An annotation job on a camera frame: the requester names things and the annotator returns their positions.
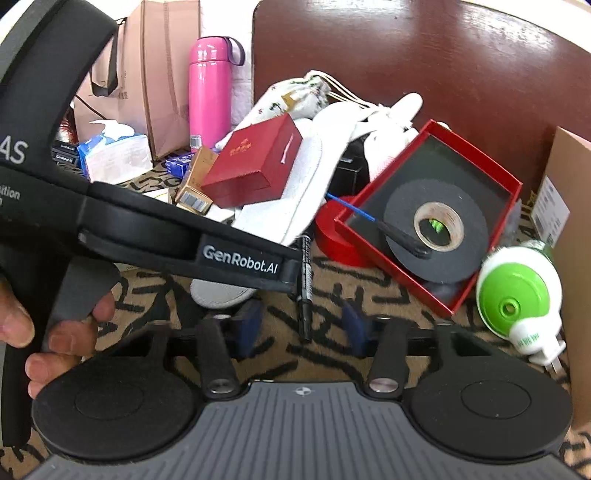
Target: brown leather chair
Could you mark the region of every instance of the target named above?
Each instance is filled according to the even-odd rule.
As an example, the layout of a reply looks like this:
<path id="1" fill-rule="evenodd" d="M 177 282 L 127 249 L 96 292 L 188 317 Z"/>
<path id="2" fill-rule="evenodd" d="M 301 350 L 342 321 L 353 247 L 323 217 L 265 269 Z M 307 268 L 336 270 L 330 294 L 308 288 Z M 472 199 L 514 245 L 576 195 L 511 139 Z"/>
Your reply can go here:
<path id="1" fill-rule="evenodd" d="M 364 100 L 418 92 L 433 118 L 537 191 L 556 126 L 591 140 L 591 54 L 458 0 L 262 0 L 254 89 L 322 70 Z"/>

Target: black tape roll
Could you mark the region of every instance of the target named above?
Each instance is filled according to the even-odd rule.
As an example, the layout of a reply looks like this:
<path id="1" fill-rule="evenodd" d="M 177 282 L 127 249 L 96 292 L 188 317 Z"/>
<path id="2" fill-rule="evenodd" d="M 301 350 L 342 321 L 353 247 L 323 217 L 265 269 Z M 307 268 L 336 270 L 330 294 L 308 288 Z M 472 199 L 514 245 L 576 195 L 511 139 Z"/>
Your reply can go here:
<path id="1" fill-rule="evenodd" d="M 421 233 L 417 226 L 424 226 L 419 222 L 427 218 L 446 226 L 450 244 L 438 244 Z M 476 202 L 461 188 L 440 180 L 414 180 L 397 188 L 386 204 L 384 221 L 433 248 L 430 258 L 421 259 L 386 239 L 399 262 L 427 281 L 453 283 L 471 277 L 488 250 L 486 220 Z"/>

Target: human hand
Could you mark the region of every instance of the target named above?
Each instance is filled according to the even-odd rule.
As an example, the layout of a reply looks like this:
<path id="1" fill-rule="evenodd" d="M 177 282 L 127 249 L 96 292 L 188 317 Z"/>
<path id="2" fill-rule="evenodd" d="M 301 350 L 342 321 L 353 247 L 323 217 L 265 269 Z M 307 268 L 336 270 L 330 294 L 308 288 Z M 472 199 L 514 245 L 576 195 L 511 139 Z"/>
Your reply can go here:
<path id="1" fill-rule="evenodd" d="M 109 292 L 96 304 L 90 323 L 68 320 L 53 327 L 48 339 L 52 353 L 34 353 L 25 363 L 25 372 L 31 380 L 28 386 L 31 398 L 36 398 L 50 381 L 75 367 L 83 356 L 91 356 L 95 352 L 97 322 L 109 322 L 114 314 L 115 299 Z M 0 341 L 23 348 L 31 343 L 34 336 L 31 317 L 15 298 L 10 286 L 0 280 Z"/>

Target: black marker pen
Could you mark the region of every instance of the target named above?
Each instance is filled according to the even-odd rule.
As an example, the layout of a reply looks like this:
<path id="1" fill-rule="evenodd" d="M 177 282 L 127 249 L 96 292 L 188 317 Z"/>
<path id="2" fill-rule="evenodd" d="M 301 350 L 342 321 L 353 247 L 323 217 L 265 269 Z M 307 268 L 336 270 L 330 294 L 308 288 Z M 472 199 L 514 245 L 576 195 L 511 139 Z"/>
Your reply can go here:
<path id="1" fill-rule="evenodd" d="M 312 263 L 310 247 L 312 240 L 307 235 L 298 237 L 298 248 L 302 251 L 300 295 L 298 296 L 298 324 L 300 340 L 312 341 Z"/>

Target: red gift box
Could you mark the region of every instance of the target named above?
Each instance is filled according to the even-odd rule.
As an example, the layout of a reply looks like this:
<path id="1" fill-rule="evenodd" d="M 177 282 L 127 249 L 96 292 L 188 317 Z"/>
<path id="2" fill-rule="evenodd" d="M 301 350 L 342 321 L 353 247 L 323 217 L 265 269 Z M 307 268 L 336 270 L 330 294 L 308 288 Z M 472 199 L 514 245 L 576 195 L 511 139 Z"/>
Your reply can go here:
<path id="1" fill-rule="evenodd" d="M 237 130 L 201 190 L 221 208 L 281 198 L 301 144 L 289 114 Z"/>
<path id="2" fill-rule="evenodd" d="M 372 195 L 379 192 L 380 188 L 387 181 L 390 181 L 397 172 L 400 172 L 401 167 L 413 157 L 413 154 L 425 144 L 430 137 L 438 140 L 446 146 L 446 148 L 448 147 L 448 150 L 451 149 L 450 151 L 452 151 L 454 155 L 461 155 L 460 158 L 463 157 L 465 162 L 468 162 L 473 166 L 466 167 L 467 170 L 474 170 L 474 176 L 480 177 L 479 181 L 490 182 L 491 189 L 497 189 L 499 192 L 499 198 L 505 199 L 503 202 L 499 201 L 500 208 L 498 209 L 498 214 L 495 216 L 489 215 L 489 218 L 487 218 L 487 221 L 489 221 L 489 219 L 491 220 L 492 226 L 489 228 L 489 231 L 492 230 L 489 237 L 489 248 L 492 249 L 501 237 L 506 217 L 519 197 L 522 184 L 493 159 L 478 150 L 472 144 L 468 143 L 462 137 L 449 131 L 447 128 L 442 127 L 433 120 L 430 120 L 423 127 L 419 135 L 406 147 L 396 160 L 392 162 L 373 182 L 369 183 L 351 201 L 351 204 L 363 209 L 366 203 L 371 199 Z M 423 172 L 425 177 L 433 178 L 432 171 L 425 171 L 425 169 L 423 169 Z M 452 301 L 445 304 L 426 290 L 411 273 L 397 265 L 389 256 L 387 256 L 387 254 L 367 241 L 359 234 L 359 232 L 355 231 L 351 225 L 348 224 L 348 220 L 351 219 L 352 215 L 353 212 L 351 212 L 351 210 L 343 209 L 342 213 L 335 219 L 335 227 L 344 238 L 357 247 L 361 254 L 369 258 L 376 266 L 391 275 L 399 284 L 406 286 L 408 291 L 414 297 L 431 308 L 435 314 L 442 318 L 447 318 L 456 312 L 475 285 L 476 280 L 478 279 L 478 272 L 463 283 L 463 288 L 457 295 L 455 295 L 455 298 Z"/>

